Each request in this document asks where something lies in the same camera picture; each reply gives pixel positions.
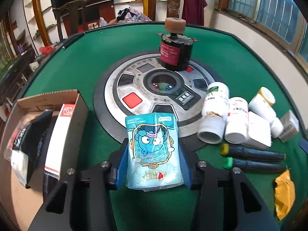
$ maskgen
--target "heart logo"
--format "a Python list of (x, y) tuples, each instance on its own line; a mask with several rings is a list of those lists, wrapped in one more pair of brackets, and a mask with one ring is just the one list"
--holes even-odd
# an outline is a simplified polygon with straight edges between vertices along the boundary
[(162, 179), (163, 177), (164, 177), (164, 175), (163, 175), (161, 172), (159, 172), (159, 174), (158, 174), (158, 180)]

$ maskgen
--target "cartoon eye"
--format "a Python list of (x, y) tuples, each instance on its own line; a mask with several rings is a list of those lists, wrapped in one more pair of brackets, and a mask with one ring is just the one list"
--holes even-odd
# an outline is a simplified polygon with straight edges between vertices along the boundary
[(154, 138), (154, 140), (152, 141), (154, 146), (157, 146), (158, 144), (160, 144), (161, 139), (160, 138)]
[(142, 141), (142, 143), (144, 143), (144, 144), (149, 144), (150, 138), (147, 137), (147, 136), (143, 136), (143, 137), (141, 138), (141, 141)]

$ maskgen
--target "bottle cap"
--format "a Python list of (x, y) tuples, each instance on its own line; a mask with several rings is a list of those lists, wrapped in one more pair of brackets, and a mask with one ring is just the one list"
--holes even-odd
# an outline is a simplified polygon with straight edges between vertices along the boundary
[(224, 159), (224, 168), (225, 169), (231, 169), (233, 166), (233, 158), (232, 157), (227, 157)]
[(229, 144), (224, 143), (221, 145), (220, 154), (226, 156), (229, 153)]
[(273, 106), (275, 104), (276, 99), (273, 93), (268, 88), (261, 87), (258, 91), (258, 94), (260, 94), (270, 106)]
[(186, 21), (179, 18), (166, 18), (165, 30), (174, 34), (183, 34), (185, 31)]
[(247, 140), (248, 126), (243, 122), (231, 121), (227, 123), (224, 138), (232, 144), (240, 144)]
[(224, 128), (226, 122), (218, 115), (205, 115), (201, 119), (198, 138), (201, 141), (210, 144), (218, 144), (222, 142), (224, 136)]
[(279, 120), (279, 118), (276, 117), (273, 120), (271, 127), (270, 127), (270, 132), (272, 134), (272, 137), (277, 138), (278, 136), (281, 135), (282, 131), (283, 131), (283, 125), (282, 125), (281, 121)]

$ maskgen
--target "screw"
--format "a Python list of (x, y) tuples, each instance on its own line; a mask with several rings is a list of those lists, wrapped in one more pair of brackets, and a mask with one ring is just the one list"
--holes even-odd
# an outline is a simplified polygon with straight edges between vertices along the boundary
[(199, 167), (206, 167), (206, 161), (199, 161), (198, 166)]
[(67, 172), (67, 174), (72, 175), (72, 174), (75, 173), (75, 169), (69, 168), (66, 172)]
[(109, 166), (109, 162), (107, 161), (102, 161), (100, 164), (101, 167), (108, 167)]
[(241, 169), (238, 168), (238, 167), (234, 167), (234, 168), (232, 168), (232, 172), (233, 172), (234, 174), (239, 174), (239, 173), (241, 172)]

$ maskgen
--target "open cardboard box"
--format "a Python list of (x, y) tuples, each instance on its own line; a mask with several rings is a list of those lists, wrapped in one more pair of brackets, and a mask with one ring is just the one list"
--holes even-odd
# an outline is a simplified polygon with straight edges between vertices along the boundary
[(59, 114), (64, 103), (74, 104), (75, 108), (64, 143), (61, 176), (67, 169), (76, 168), (81, 137), (87, 119), (88, 107), (78, 90), (51, 92), (19, 99), (7, 120), (0, 145), (0, 202), (21, 231), (28, 230), (43, 203), (44, 166), (37, 168), (31, 177), (30, 186), (32, 184), (37, 187), (26, 189), (11, 169), (10, 162), (4, 159), (4, 150), (23, 116), (35, 115), (45, 109), (53, 109), (54, 113)]

